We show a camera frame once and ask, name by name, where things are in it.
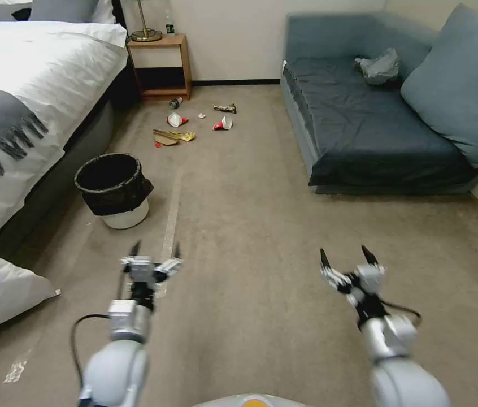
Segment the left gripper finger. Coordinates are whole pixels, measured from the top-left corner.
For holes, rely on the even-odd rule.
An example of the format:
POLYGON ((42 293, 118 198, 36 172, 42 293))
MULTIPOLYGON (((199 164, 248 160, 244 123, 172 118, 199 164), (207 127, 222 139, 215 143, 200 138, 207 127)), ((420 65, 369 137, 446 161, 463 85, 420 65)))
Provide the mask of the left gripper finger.
POLYGON ((182 263, 180 244, 177 243, 171 258, 155 267, 155 280, 166 281, 181 269, 182 263))
POLYGON ((129 251, 129 254, 120 259, 121 264, 123 265, 123 272, 130 272, 131 266, 138 263, 140 246, 141 240, 138 240, 129 251))

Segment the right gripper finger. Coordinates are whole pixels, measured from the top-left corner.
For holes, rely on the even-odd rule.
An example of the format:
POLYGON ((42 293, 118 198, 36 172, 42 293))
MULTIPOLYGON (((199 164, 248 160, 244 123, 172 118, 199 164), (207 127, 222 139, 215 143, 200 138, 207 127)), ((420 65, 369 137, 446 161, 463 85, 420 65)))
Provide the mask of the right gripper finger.
POLYGON ((351 293, 353 285, 350 276, 331 267, 323 248, 320 248, 320 272, 322 278, 337 292, 351 293))
POLYGON ((386 272, 386 268, 365 245, 361 245, 361 249, 366 260, 366 264, 361 267, 362 272, 386 272))

